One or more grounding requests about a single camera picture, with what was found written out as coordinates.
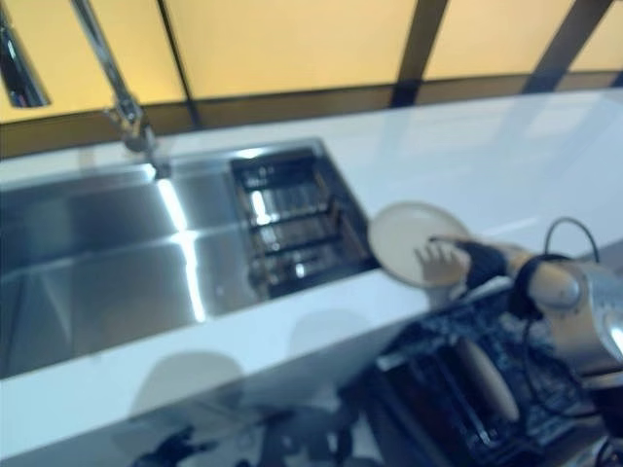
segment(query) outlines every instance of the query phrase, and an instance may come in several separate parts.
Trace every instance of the white plate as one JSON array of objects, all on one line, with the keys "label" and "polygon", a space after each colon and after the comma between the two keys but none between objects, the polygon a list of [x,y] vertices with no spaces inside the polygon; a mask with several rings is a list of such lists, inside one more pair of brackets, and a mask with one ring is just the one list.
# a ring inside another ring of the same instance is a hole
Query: white plate
[{"label": "white plate", "polygon": [[[381,211],[368,227],[368,240],[379,263],[396,278],[417,287],[440,287],[453,284],[432,283],[423,277],[415,251],[429,244],[435,235],[469,236],[467,228],[452,214],[424,202],[400,202]],[[453,250],[468,267],[468,258],[452,245]]]}]

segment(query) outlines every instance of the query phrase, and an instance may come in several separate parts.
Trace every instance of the robotic arm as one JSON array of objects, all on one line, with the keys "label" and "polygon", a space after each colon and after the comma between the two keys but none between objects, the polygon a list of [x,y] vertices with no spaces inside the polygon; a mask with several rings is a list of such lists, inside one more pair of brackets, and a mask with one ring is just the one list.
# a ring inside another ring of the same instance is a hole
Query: robotic arm
[{"label": "robotic arm", "polygon": [[579,375],[623,458],[623,279],[596,263],[532,255],[511,245],[450,241],[471,260],[467,288],[513,279],[510,310],[546,319],[558,356]]}]

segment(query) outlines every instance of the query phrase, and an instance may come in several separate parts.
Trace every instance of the stainless steel sink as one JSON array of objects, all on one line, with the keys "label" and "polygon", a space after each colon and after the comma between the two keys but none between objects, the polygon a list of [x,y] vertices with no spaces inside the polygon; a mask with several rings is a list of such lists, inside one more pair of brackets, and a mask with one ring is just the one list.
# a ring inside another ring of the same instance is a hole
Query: stainless steel sink
[{"label": "stainless steel sink", "polygon": [[7,187],[0,376],[202,323],[373,268],[318,141]]}]

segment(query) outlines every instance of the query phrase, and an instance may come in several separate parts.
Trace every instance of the faucet spout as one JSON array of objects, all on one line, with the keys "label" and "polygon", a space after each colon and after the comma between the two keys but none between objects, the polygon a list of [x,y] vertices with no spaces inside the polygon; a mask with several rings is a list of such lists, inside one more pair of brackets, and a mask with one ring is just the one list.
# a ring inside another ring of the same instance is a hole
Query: faucet spout
[{"label": "faucet spout", "polygon": [[97,21],[91,2],[89,0],[71,0],[71,3],[89,39],[93,52],[115,93],[115,105],[112,109],[105,111],[106,115],[121,130],[126,147],[135,153],[142,153],[147,162],[156,170],[157,178],[168,176],[168,169],[156,161],[155,152],[158,144],[154,131],[147,120],[147,115],[126,87],[124,78],[115,62],[115,57]]}]

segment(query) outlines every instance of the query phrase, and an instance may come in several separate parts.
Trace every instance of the cable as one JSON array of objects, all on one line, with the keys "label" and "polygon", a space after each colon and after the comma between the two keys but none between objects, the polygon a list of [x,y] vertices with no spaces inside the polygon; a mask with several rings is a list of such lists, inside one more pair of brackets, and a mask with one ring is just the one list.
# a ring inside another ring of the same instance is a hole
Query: cable
[{"label": "cable", "polygon": [[540,397],[540,395],[538,394],[538,390],[536,389],[536,387],[534,386],[534,383],[532,381],[531,378],[531,374],[530,374],[530,331],[532,328],[532,325],[534,324],[535,320],[534,319],[529,319],[528,322],[526,323],[526,326],[524,327],[524,332],[522,335],[522,366],[523,366],[523,370],[524,370],[524,376],[526,378],[526,383],[528,385],[528,390],[531,393],[532,398],[534,399],[534,401],[546,412],[552,414],[552,415],[556,415],[556,416],[560,416],[562,418],[571,418],[571,419],[582,419],[582,418],[590,418],[596,415],[599,415],[599,413],[597,411],[589,411],[589,412],[583,412],[583,413],[565,413],[565,412],[561,412],[557,409],[553,409],[552,407],[548,406],[545,401],[543,401],[543,399]]},{"label": "cable", "polygon": [[601,261],[600,250],[597,247],[597,242],[595,241],[593,234],[591,233],[591,231],[589,231],[588,227],[572,217],[560,217],[552,223],[552,225],[547,230],[547,235],[545,236],[545,246],[543,247],[543,251],[545,253],[549,253],[549,244],[552,241],[552,235],[554,234],[554,230],[556,230],[556,228],[563,223],[574,224],[586,234],[588,241],[591,242],[591,248],[593,249],[593,258],[595,259],[595,263],[599,263]]}]

